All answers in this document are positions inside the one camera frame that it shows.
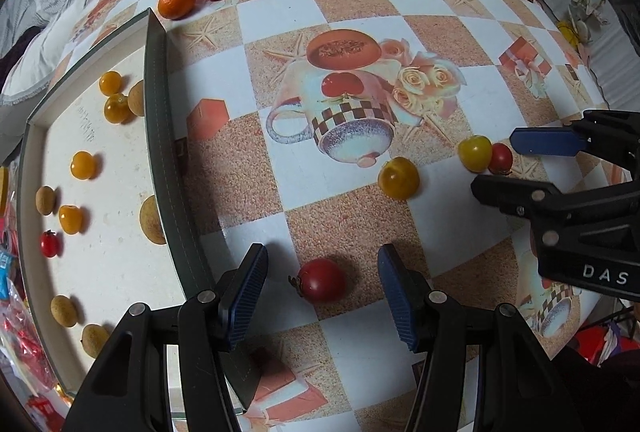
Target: starfish print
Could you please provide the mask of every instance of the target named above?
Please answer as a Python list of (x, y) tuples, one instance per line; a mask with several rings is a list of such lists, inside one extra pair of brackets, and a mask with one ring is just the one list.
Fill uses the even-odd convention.
[(280, 60), (284, 60), (278, 72), (274, 75), (274, 77), (269, 81), (270, 86), (276, 86), (284, 73), (287, 71), (289, 66), (293, 62), (298, 62), (299, 60), (306, 59), (306, 37), (304, 32), (300, 32), (296, 38), (296, 41), (293, 44), (292, 51), (277, 51), (273, 49), (263, 49), (264, 54), (270, 57), (274, 57)]
[(589, 99), (587, 98), (587, 96), (585, 95), (584, 92), (584, 88), (582, 86), (582, 82), (580, 80), (574, 80), (574, 79), (569, 79), (569, 87), (571, 87), (572, 92), (575, 92), (575, 94), (585, 103), (588, 104), (589, 103)]
[(213, 26), (214, 22), (217, 19), (215, 17), (211, 17), (207, 23), (205, 24), (204, 28), (202, 28), (201, 30), (196, 30), (194, 32), (183, 32), (181, 35), (187, 39), (191, 39), (190, 44), (187, 46), (187, 52), (196, 47), (198, 44), (200, 44), (201, 42), (204, 42), (205, 45), (210, 46), (211, 49), (213, 49), (214, 51), (220, 49), (220, 47), (216, 44), (214, 39), (214, 35), (224, 29), (225, 27), (231, 25), (232, 21), (231, 20), (227, 20), (226, 22), (217, 24), (215, 27)]
[(472, 4), (472, 1), (473, 0), (454, 0), (452, 8), (456, 8), (457, 6), (467, 6), (468, 8), (471, 8), (473, 11), (475, 11), (478, 15), (482, 16), (482, 12)]
[(511, 172), (520, 179), (534, 179), (534, 173), (540, 161), (537, 159), (525, 158), (519, 154), (513, 156), (513, 166)]

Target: tangerine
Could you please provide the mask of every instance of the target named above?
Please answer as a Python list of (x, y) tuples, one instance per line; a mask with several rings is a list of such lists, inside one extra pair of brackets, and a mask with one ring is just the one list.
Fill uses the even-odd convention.
[(196, 0), (158, 0), (158, 13), (164, 18), (176, 20), (188, 14), (195, 4)]

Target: table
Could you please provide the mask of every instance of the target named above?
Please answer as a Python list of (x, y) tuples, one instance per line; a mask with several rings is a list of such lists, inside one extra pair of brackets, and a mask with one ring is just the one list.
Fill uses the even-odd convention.
[[(157, 2), (90, 0), (56, 76)], [(460, 303), (516, 304), (551, 356), (590, 313), (597, 295), (542, 280), (528, 222), (479, 205), (456, 155), (472, 134), (509, 144), (515, 127), (604, 108), (539, 5), (198, 0), (186, 18), (162, 23), (184, 183), (212, 270), (238, 264), (252, 242), (270, 252), (248, 345), (272, 375), (239, 418), (244, 431), (402, 428), (424, 357), (400, 342), (383, 299), (376, 252), (386, 242)], [(331, 38), (332, 30), (348, 31)], [(344, 67), (340, 56), (360, 50), (373, 56)], [(310, 63), (335, 56), (333, 71)], [(408, 202), (376, 185), (396, 156), (420, 171), (422, 188)], [(622, 180), (586, 155), (516, 155), (513, 175), (562, 191)], [(287, 282), (317, 256), (348, 272), (339, 303), (313, 307)], [(461, 424), (473, 415), (473, 372)]]

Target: mug print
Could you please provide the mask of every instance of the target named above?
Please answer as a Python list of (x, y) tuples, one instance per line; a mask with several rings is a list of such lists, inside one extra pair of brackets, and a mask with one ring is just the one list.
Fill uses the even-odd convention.
[[(398, 123), (412, 130), (426, 125), (451, 144), (441, 121), (458, 109), (464, 85), (453, 62), (414, 54), (407, 40), (377, 42), (361, 31), (329, 30), (287, 67), (266, 130), (278, 143), (313, 139), (328, 157), (368, 168), (389, 149)], [(302, 116), (303, 129), (284, 134), (278, 122)]]
[(555, 354), (557, 346), (562, 347), (579, 325), (582, 290), (541, 278), (531, 250), (518, 258), (518, 268), (518, 310), (545, 350)]

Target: tablecloth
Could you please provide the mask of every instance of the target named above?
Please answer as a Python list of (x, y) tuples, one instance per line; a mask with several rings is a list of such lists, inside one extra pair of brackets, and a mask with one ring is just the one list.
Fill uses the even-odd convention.
[[(90, 0), (56, 78), (137, 12), (157, 12), (157, 2)], [(424, 356), (400, 342), (383, 299), (376, 252), (385, 242), (460, 303), (516, 304), (551, 356), (590, 313), (597, 296), (541, 279), (528, 222), (479, 205), (474, 176), (456, 155), (472, 134), (508, 145), (516, 127), (559, 126), (604, 108), (539, 5), (198, 0), (187, 17), (161, 21), (175, 137), (188, 154), (185, 188), (211, 267), (219, 275), (238, 264), (252, 242), (270, 252), (248, 345), (273, 375), (240, 418), (243, 430), (402, 428)], [(351, 70), (357, 91), (323, 89), (327, 72), (308, 63), (309, 44), (337, 29), (380, 50), (376, 62)], [(315, 112), (310, 96), (318, 94), (333, 107)], [(365, 133), (336, 130), (361, 118), (370, 122)], [(350, 136), (332, 142), (332, 134)], [(376, 185), (396, 156), (420, 172), (421, 190), (407, 202)], [(564, 192), (623, 180), (581, 154), (515, 155), (512, 173)], [(313, 307), (287, 283), (317, 256), (348, 272), (341, 302)], [(461, 424), (472, 420), (477, 363), (466, 377)]]

